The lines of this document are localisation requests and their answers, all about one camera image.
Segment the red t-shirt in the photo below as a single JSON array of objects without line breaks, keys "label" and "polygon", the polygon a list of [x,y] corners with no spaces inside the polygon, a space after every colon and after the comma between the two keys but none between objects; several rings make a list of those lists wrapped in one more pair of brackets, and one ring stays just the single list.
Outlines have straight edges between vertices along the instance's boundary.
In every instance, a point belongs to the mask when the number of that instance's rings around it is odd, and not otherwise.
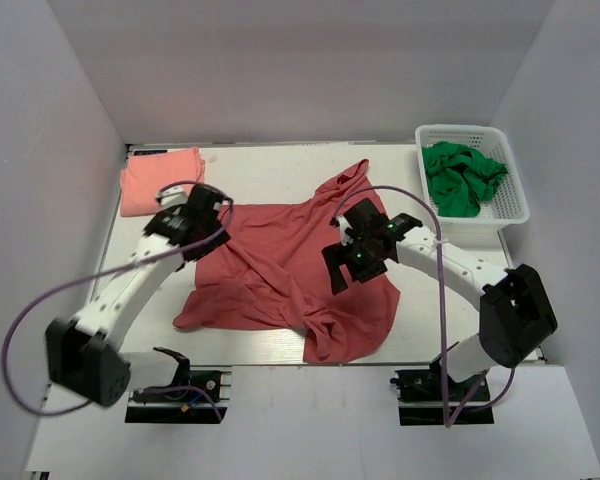
[{"label": "red t-shirt", "polygon": [[321,251],[338,241],[330,224],[354,193],[384,207],[369,191],[368,160],[316,188],[298,204],[237,205],[227,243],[199,260],[195,288],[175,328],[293,329],[306,333],[307,363],[344,363],[366,357],[388,337],[400,292],[386,275],[350,283],[333,294]]}]

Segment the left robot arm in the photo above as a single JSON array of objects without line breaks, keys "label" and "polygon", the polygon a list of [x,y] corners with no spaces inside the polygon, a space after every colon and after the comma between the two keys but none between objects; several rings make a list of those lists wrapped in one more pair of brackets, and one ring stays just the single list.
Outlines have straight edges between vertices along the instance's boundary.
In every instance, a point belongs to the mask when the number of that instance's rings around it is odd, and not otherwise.
[{"label": "left robot arm", "polygon": [[157,195],[161,211],[146,224],[128,264],[117,269],[98,295],[68,320],[45,331],[50,380],[101,407],[127,392],[163,392],[179,399],[191,387],[190,361],[164,347],[124,353],[132,324],[165,280],[226,243],[232,200],[195,183],[172,185]]}]

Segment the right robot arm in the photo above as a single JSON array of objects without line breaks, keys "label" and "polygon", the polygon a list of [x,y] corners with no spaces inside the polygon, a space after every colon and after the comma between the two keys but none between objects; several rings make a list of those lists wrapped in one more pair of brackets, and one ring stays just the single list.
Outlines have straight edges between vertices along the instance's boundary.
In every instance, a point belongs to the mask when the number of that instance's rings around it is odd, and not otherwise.
[{"label": "right robot arm", "polygon": [[540,275],[526,264],[515,269],[489,264],[442,243],[411,215],[388,217],[368,198],[330,223],[340,236],[322,250],[333,294],[350,281],[365,283],[384,274],[392,260],[438,280],[478,312],[477,332],[453,345],[431,374],[432,388],[443,398],[457,397],[484,370],[517,367],[557,330]]}]

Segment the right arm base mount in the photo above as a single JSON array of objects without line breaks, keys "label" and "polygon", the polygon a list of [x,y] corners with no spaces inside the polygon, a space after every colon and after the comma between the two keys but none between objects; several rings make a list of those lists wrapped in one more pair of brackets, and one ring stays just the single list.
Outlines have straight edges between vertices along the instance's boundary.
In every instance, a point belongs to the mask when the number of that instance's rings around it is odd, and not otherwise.
[{"label": "right arm base mount", "polygon": [[[397,394],[399,424],[403,427],[444,426],[442,405],[442,376],[440,360],[436,358],[427,367],[395,370],[389,380]],[[495,423],[491,407],[491,392],[486,371],[456,383],[447,381],[449,417],[455,408],[467,400],[455,419],[455,425],[492,425]]]}]

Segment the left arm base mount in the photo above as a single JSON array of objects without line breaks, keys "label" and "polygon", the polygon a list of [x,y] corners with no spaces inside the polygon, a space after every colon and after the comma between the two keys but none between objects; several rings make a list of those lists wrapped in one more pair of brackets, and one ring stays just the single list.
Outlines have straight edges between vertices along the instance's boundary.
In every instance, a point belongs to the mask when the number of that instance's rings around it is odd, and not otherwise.
[{"label": "left arm base mount", "polygon": [[229,367],[194,367],[185,355],[163,347],[126,359],[131,362],[126,423],[219,425],[224,419]]}]

